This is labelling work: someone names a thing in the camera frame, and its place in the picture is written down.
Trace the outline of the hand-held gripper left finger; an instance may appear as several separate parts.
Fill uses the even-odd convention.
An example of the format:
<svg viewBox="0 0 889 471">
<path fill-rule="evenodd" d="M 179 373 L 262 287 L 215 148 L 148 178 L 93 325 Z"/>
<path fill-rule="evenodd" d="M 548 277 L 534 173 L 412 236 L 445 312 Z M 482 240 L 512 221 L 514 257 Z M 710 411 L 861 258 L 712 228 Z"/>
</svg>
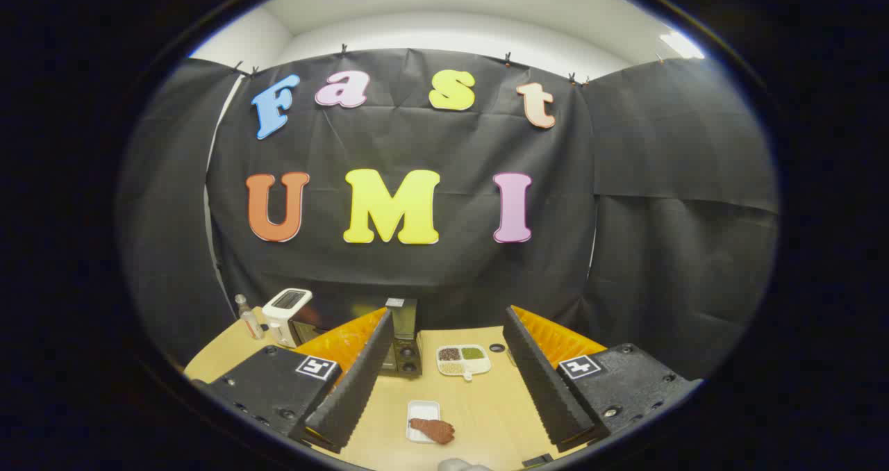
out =
<svg viewBox="0 0 889 471">
<path fill-rule="evenodd" d="M 295 350 L 267 345 L 206 384 L 245 418 L 302 445 L 347 446 L 394 338 L 390 309 L 331 329 Z"/>
</svg>

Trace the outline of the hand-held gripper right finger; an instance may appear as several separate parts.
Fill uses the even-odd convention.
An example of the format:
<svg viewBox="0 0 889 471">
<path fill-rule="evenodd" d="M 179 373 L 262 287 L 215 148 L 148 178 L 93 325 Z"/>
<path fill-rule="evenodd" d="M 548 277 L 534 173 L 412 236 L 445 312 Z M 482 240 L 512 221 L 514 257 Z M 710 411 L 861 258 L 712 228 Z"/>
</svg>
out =
<svg viewBox="0 0 889 471">
<path fill-rule="evenodd" d="M 503 338 L 550 442 L 562 452 L 635 429 L 701 385 L 637 345 L 604 347 L 517 306 L 506 311 Z"/>
</svg>

